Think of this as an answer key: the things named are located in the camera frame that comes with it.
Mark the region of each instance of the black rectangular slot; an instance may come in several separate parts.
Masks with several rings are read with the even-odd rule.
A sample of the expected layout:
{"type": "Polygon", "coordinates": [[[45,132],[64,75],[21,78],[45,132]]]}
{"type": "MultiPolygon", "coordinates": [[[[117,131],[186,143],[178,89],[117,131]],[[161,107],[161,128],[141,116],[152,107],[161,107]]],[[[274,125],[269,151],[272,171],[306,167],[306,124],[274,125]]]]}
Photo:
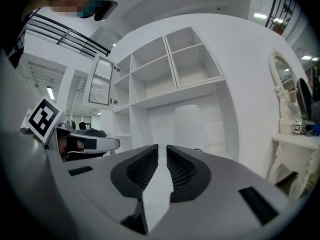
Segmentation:
{"type": "Polygon", "coordinates": [[[278,215],[253,187],[240,189],[239,193],[262,225],[267,224],[278,215]]]}
{"type": "Polygon", "coordinates": [[[87,172],[92,171],[92,170],[93,169],[90,166],[85,166],[85,167],[80,167],[80,168],[77,168],[77,169],[69,170],[69,173],[70,173],[71,176],[76,176],[76,175],[79,175],[79,174],[87,173],[87,172]]]}

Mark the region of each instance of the person's hand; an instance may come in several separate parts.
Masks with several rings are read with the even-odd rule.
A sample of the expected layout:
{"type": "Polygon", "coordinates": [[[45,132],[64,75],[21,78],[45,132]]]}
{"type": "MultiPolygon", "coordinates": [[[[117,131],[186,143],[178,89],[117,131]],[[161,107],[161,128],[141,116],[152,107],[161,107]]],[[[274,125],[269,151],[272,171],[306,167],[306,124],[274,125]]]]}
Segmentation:
{"type": "MultiPolygon", "coordinates": [[[[85,149],[85,144],[81,140],[78,139],[76,144],[77,144],[77,147],[79,150],[85,149]]],[[[59,153],[60,153],[61,157],[64,157],[68,154],[67,147],[68,146],[67,146],[67,138],[66,137],[58,139],[58,148],[59,148],[59,153]]]]}

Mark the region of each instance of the black railing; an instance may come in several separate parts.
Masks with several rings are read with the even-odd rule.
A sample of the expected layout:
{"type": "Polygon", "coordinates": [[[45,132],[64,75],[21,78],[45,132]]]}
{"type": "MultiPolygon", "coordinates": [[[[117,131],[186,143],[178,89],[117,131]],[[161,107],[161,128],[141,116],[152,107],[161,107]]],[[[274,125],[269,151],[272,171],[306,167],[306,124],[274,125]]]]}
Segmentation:
{"type": "Polygon", "coordinates": [[[26,29],[57,41],[57,45],[64,46],[74,52],[79,51],[79,54],[89,56],[89,58],[94,58],[97,52],[106,56],[110,54],[110,50],[85,35],[37,13],[29,20],[26,29]]]}
{"type": "Polygon", "coordinates": [[[282,35],[296,8],[295,0],[273,0],[265,27],[282,35]]]}

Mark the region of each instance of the white cylinder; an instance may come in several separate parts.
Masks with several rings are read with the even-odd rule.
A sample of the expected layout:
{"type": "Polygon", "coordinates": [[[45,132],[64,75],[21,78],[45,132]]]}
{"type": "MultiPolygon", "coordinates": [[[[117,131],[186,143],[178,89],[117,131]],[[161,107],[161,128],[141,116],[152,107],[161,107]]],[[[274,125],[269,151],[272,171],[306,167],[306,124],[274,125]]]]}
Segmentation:
{"type": "Polygon", "coordinates": [[[209,145],[208,133],[198,105],[175,109],[174,144],[190,149],[201,149],[209,145]]]}

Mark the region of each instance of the cabinet door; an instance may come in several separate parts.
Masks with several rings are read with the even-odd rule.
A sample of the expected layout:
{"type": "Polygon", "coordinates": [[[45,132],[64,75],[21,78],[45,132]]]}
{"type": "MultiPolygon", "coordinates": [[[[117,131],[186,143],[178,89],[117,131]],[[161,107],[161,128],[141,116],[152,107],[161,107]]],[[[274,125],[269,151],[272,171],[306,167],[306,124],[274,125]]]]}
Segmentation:
{"type": "Polygon", "coordinates": [[[105,56],[95,56],[86,82],[83,95],[83,107],[113,110],[111,101],[111,82],[116,66],[105,56]]]}

